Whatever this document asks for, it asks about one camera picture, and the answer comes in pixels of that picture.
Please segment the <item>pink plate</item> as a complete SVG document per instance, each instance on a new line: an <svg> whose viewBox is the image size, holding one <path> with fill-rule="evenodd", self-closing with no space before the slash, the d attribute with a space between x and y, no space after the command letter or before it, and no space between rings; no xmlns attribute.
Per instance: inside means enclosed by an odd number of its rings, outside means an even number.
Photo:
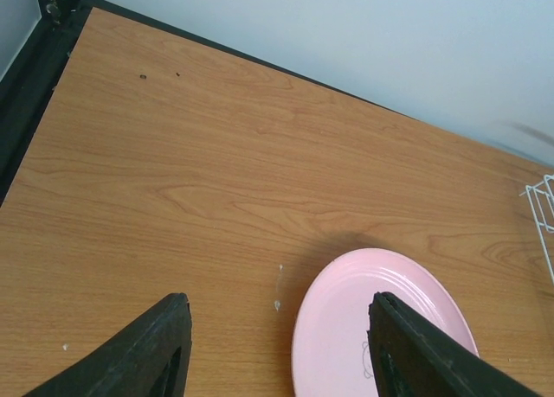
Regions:
<svg viewBox="0 0 554 397"><path fill-rule="evenodd" d="M414 260L389 250L345 253L309 287L293 331L293 390L298 396L375 396L367 332L369 306L390 291L472 353L477 346L456 302Z"/></svg>

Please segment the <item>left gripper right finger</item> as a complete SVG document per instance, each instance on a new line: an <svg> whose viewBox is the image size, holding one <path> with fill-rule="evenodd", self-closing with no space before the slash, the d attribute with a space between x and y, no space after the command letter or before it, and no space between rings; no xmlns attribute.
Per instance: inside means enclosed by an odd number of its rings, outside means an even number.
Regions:
<svg viewBox="0 0 554 397"><path fill-rule="evenodd" d="M535 396L391 292L369 305L367 332L380 396Z"/></svg>

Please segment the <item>left black frame post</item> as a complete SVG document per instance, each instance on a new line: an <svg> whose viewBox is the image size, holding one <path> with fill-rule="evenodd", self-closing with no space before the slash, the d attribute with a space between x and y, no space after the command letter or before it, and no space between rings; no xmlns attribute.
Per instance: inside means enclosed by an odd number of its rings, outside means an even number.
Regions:
<svg viewBox="0 0 554 397"><path fill-rule="evenodd" d="M87 20L81 0L38 0L41 19L1 80L1 198L8 194Z"/></svg>

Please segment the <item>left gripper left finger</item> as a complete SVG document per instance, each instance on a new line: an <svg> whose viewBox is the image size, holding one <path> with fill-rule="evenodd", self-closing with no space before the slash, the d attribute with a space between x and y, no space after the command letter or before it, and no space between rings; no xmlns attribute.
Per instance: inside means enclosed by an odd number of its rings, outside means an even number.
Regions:
<svg viewBox="0 0 554 397"><path fill-rule="evenodd" d="M183 293L171 293L91 354L28 396L183 396L192 321Z"/></svg>

